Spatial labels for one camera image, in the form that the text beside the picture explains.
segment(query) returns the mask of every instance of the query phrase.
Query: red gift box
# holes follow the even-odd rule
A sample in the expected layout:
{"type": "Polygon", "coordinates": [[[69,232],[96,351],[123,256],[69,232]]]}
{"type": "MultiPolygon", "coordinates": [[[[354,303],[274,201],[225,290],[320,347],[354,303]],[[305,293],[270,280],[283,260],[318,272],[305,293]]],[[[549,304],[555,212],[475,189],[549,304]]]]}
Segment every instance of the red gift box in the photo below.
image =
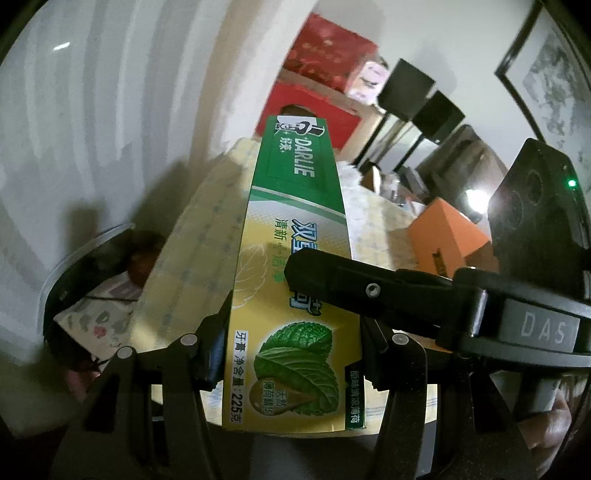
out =
{"type": "Polygon", "coordinates": [[[317,14],[310,14],[284,68],[345,93],[349,79],[378,51],[378,46],[317,14]]]}
{"type": "Polygon", "coordinates": [[[342,93],[334,92],[320,85],[322,89],[331,93],[330,97],[322,95],[313,91],[310,88],[312,85],[305,86],[298,83],[298,77],[300,80],[313,83],[308,79],[283,70],[269,94],[256,133],[260,136],[263,135],[267,118],[270,115],[281,115],[285,106],[295,105],[304,107],[318,118],[324,118],[329,128],[333,148],[343,148],[361,121],[359,113],[353,110],[351,106],[357,104],[363,111],[367,110],[368,107],[346,98],[342,93]]]}

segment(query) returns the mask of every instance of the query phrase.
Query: patterned tablecloth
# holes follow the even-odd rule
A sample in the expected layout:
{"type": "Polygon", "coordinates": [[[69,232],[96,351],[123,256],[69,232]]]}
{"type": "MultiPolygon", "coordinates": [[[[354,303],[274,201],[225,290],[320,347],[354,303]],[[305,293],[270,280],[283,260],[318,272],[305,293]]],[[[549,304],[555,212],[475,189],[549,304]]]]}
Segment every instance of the patterned tablecloth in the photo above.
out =
{"type": "MultiPolygon", "coordinates": [[[[169,345],[216,313],[233,288],[242,225],[260,143],[241,139],[195,192],[144,287],[134,311],[131,345],[138,352],[169,345]]],[[[359,173],[338,164],[354,260],[391,270],[414,268],[406,227],[413,217],[359,185],[359,173]]],[[[329,435],[377,433],[387,392],[366,382],[366,428],[329,435]]],[[[436,418],[436,386],[427,395],[426,421],[436,418]]],[[[202,392],[208,421],[221,424],[222,385],[202,392]]]]}

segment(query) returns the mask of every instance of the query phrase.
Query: green mint leaf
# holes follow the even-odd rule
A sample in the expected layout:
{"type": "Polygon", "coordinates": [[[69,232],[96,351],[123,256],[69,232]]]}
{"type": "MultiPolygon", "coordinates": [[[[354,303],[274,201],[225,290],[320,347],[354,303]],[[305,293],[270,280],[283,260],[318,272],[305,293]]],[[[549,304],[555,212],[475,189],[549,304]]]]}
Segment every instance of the green mint leaf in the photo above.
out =
{"type": "Polygon", "coordinates": [[[335,374],[315,353],[294,347],[271,348],[258,353],[254,368],[259,379],[274,377],[294,390],[318,397],[298,407],[298,413],[322,415],[335,411],[339,405],[335,374]]]}
{"type": "Polygon", "coordinates": [[[271,335],[261,352],[280,346],[301,348],[326,360],[332,348],[332,331],[316,322],[291,323],[271,335]]]}

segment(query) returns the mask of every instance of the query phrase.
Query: framed painting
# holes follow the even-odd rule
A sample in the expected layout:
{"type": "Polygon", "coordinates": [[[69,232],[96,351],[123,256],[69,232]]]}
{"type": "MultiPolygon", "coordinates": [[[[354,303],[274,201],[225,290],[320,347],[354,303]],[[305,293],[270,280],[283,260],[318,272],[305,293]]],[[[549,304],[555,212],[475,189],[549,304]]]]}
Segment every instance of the framed painting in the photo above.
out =
{"type": "Polygon", "coordinates": [[[591,74],[577,47],[587,38],[554,5],[534,1],[495,74],[538,140],[569,156],[591,205],[591,74]]]}

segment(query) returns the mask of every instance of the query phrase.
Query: green toothpaste box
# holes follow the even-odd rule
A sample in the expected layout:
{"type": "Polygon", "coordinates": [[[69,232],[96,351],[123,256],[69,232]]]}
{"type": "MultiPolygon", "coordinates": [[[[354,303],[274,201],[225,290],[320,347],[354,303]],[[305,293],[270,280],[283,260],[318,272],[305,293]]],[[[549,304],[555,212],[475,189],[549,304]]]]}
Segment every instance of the green toothpaste box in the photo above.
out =
{"type": "Polygon", "coordinates": [[[296,434],[364,425],[359,318],[290,291],[285,264],[302,248],[351,256],[335,158],[324,120],[272,116],[236,267],[227,429],[296,434]]]}

